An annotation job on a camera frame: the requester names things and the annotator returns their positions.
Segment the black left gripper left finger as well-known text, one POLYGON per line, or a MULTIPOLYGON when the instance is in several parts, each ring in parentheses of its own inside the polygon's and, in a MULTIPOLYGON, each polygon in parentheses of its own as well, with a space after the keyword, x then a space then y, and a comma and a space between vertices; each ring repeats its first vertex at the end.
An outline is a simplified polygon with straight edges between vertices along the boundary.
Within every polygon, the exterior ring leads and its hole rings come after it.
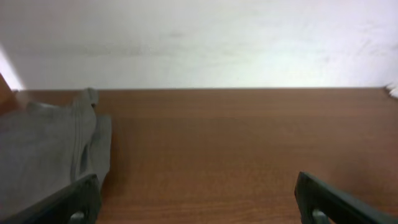
POLYGON ((1 223, 95 224, 100 208, 100 183, 90 174, 1 223))

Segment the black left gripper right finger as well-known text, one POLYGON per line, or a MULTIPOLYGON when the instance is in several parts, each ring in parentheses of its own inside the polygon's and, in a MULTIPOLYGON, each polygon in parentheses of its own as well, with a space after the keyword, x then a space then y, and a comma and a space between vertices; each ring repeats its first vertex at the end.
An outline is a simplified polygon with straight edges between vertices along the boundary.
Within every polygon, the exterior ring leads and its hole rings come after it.
POLYGON ((298 174, 294 194, 303 224, 397 224, 396 218, 333 188, 307 172, 298 174))

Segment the white polo shirt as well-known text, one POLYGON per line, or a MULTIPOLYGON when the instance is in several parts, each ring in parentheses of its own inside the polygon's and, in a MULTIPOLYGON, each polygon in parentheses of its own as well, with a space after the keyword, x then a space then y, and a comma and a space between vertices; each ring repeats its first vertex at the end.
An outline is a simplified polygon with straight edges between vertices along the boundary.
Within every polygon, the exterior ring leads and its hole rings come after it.
POLYGON ((392 83, 385 87, 385 90, 388 92, 389 96, 398 99, 398 84, 392 83))

